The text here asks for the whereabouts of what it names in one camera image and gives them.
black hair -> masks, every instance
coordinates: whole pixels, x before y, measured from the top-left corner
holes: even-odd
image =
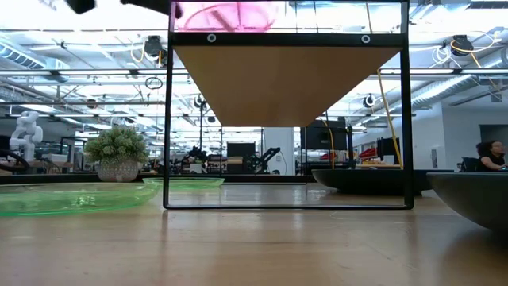
[[[478,155],[486,156],[491,153],[492,144],[495,142],[500,142],[499,140],[482,142],[476,145],[476,150],[478,151]]]

white pot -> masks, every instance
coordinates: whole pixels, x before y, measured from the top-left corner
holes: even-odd
[[[138,164],[133,160],[116,164],[101,163],[98,166],[98,177],[103,182],[128,183],[136,179],[138,171]]]

green tray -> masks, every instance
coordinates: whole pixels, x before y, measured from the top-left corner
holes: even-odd
[[[0,185],[0,215],[47,215],[116,210],[140,205],[159,188],[130,183]]]
[[[146,184],[162,187],[164,178],[144,178]],[[169,188],[177,189],[212,189],[220,187],[224,183],[224,179],[218,178],[170,178]]]

pink bowl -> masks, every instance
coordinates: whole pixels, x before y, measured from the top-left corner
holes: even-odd
[[[272,2],[180,2],[182,32],[266,32],[277,14]]]

yellow cable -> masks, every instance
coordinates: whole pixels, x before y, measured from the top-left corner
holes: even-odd
[[[372,33],[371,12],[368,9],[368,3],[365,3],[365,7],[367,8],[368,28],[371,30]]]
[[[143,61],[144,59],[144,42],[143,42],[143,48],[141,49],[141,58],[140,59],[137,59],[135,56],[134,56],[134,49],[131,48],[130,49],[130,56],[133,58],[133,60],[135,60],[136,62],[140,63]]]
[[[469,54],[471,55],[471,57],[472,57],[472,58],[473,58],[473,60],[475,61],[475,63],[476,63],[476,65],[478,66],[478,68],[482,68],[482,65],[481,65],[481,64],[479,64],[479,61],[478,61],[478,59],[476,58],[475,54],[474,54],[473,52],[470,52]],[[487,78],[488,78],[488,79],[489,79],[489,81],[491,82],[492,87],[493,87],[493,88],[495,88],[496,90],[498,90],[499,95],[500,95],[500,96],[502,96],[502,91],[501,91],[501,89],[499,89],[498,85],[497,85],[497,84],[495,84],[495,83],[492,81],[492,79],[491,79],[491,77],[490,77],[490,76],[487,76]]]
[[[365,3],[365,6],[367,7],[368,27],[372,33],[371,13],[369,12],[369,9],[368,9],[368,3]],[[398,162],[400,163],[400,169],[403,170],[404,164],[402,163],[400,151],[398,150],[397,137],[395,136],[394,126],[393,126],[393,123],[391,122],[390,109],[388,108],[387,99],[384,96],[383,82],[381,81],[381,73],[379,72],[379,69],[377,70],[377,73],[378,73],[379,89],[381,90],[381,96],[383,96],[384,109],[387,112],[388,125],[390,126],[391,139],[394,141],[395,152],[397,153]]]
[[[381,81],[381,73],[379,72],[379,69],[378,69],[377,72],[378,72],[379,89],[381,90],[381,96],[383,96],[384,109],[387,112],[388,125],[390,126],[391,139],[394,142],[395,152],[397,153],[398,162],[400,163],[400,169],[403,170],[404,169],[404,165],[402,163],[402,158],[400,156],[400,151],[398,150],[397,138],[395,137],[394,126],[393,126],[393,124],[391,122],[390,109],[388,108],[387,99],[384,96],[383,83]]]
[[[333,152],[333,154],[335,154],[335,145],[333,144],[332,130],[328,127],[328,124],[326,124],[326,121],[324,121],[323,119],[321,119],[321,121],[323,121],[323,123],[325,123],[326,128],[328,128],[328,132],[330,133],[330,143],[332,145],[332,152]],[[332,170],[334,170],[334,169],[335,169],[335,157],[332,157]]]
[[[496,37],[497,37],[497,36],[498,36],[498,34],[497,34],[497,33],[495,33],[495,34],[494,34],[494,39],[492,39],[492,43],[491,43],[491,44],[489,44],[489,45],[488,45],[487,47],[485,47],[485,48],[480,48],[480,49],[477,49],[477,50],[464,50],[464,49],[462,49],[462,48],[457,48],[456,46],[454,46],[454,45],[453,45],[453,43],[455,43],[455,42],[456,42],[455,40],[453,40],[453,41],[450,43],[450,46],[451,46],[452,48],[454,48],[455,50],[459,51],[459,52],[471,52],[471,54],[472,54],[473,52],[482,52],[482,51],[485,51],[485,50],[486,50],[486,49],[488,49],[488,48],[491,48],[491,47],[495,44],[495,39],[496,39]]]

